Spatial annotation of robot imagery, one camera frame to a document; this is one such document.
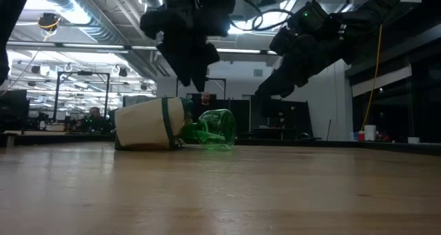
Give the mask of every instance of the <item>green stripe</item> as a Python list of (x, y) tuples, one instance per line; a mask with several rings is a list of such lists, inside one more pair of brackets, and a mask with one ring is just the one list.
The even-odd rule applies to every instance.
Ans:
[(168, 98), (162, 98), (162, 106), (163, 106), (163, 120), (165, 131), (167, 132), (168, 143), (170, 149), (174, 148), (174, 136), (172, 132), (172, 124), (170, 123), (170, 117), (168, 112)]

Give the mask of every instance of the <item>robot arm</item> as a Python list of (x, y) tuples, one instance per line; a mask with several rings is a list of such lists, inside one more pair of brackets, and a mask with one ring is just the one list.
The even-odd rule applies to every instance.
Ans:
[[(296, 85), (304, 86), (311, 76), (332, 63), (340, 59), (351, 63), (354, 51), (373, 39), (399, 1), (370, 0), (356, 11), (338, 14), (327, 14), (315, 1), (307, 3), (274, 37), (270, 49), (283, 60), (256, 94), (288, 96)], [(207, 43), (207, 36), (228, 35), (235, 0), (164, 2), (144, 14), (141, 29), (152, 39), (163, 32), (159, 51), (184, 86), (193, 81), (202, 92), (208, 65), (220, 59), (216, 48)]]

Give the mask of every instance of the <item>ceiling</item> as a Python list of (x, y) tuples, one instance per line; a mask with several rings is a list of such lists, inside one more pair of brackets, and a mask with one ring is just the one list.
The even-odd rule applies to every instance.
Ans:
[[(97, 39), (93, 35), (94, 27), (97, 24), (104, 24), (106, 27), (108, 41), (117, 41), (118, 44), (130, 45), (154, 45), (155, 42), (148, 39), (139, 29), (139, 18), (145, 11), (146, 0), (70, 0), (71, 10), (66, 10), (66, 6), (62, 6), (56, 0), (28, 0), (23, 10), (19, 22), (17, 23), (10, 40), (12, 41), (43, 41), (60, 42), (60, 43), (102, 43), (104, 39)], [(277, 0), (280, 8), (291, 10), (292, 12), (300, 9), (306, 1), (310, 0)], [(320, 4), (327, 12), (339, 12), (347, 8), (349, 3), (347, 0), (319, 0)], [(247, 25), (247, 9), (248, 5), (242, 0), (236, 0), (236, 8), (232, 17), (237, 19), (237, 24)], [(56, 30), (51, 36), (50, 33), (42, 31), (37, 25), (37, 20), (43, 13), (55, 13), (62, 19)], [(91, 22), (82, 24), (81, 17), (91, 17)], [(277, 22), (271, 19), (283, 20), (286, 17), (265, 17), (264, 20), (269, 22)], [(269, 44), (273, 36), (277, 33), (277, 29), (266, 32), (240, 32), (230, 30), (230, 35), (225, 38), (210, 37), (209, 40), (217, 48), (240, 49), (240, 50), (268, 50)], [(57, 50), (47, 51), (41, 48), (39, 51), (35, 48), (26, 50), (11, 48), (8, 54), (12, 59), (12, 88), (28, 89), (32, 97), (32, 106), (38, 108), (51, 108), (54, 103), (53, 91), (56, 88), (57, 71), (71, 70), (76, 72), (85, 70), (94, 73), (110, 74), (110, 96), (112, 100), (110, 107), (116, 108), (121, 106), (120, 95), (124, 94), (143, 94), (154, 96), (156, 94), (156, 80), (158, 77), (174, 76), (174, 73), (167, 62), (156, 51), (130, 51), (125, 53), (90, 50)], [(221, 61), (224, 62), (261, 62), (266, 63), (271, 70), (277, 56), (274, 55), (258, 55), (258, 54), (226, 54), (221, 53)], [(45, 69), (45, 74), (34, 74), (29, 70), (32, 66), (41, 66)], [(121, 68), (127, 68), (127, 76), (121, 77), (118, 71)], [(222, 67), (211, 67), (210, 74), (216, 74), (216, 71), (223, 70)], [(218, 72), (219, 75), (229, 74), (234, 77), (237, 71)], [(87, 110), (90, 106), (103, 107), (101, 90), (105, 89), (102, 77), (93, 76), (77, 76), (72, 75), (75, 81), (83, 83), (83, 88), (79, 88), (77, 84), (66, 80), (60, 87), (63, 90), (61, 94), (66, 110)], [(147, 90), (141, 90), (141, 84), (147, 86)], [(70, 102), (81, 101), (78, 107), (70, 105)]]

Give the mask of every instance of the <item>green bottle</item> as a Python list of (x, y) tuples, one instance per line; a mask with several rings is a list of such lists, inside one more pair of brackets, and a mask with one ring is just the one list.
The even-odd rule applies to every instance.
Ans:
[(229, 110), (210, 110), (198, 123), (183, 128), (183, 139), (197, 139), (207, 150), (230, 150), (236, 140), (236, 122)]

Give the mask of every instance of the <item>wooden surface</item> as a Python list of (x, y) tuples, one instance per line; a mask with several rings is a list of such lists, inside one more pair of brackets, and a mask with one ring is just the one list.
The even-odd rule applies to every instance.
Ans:
[(235, 147), (0, 150), (0, 234), (441, 234), (441, 157)]

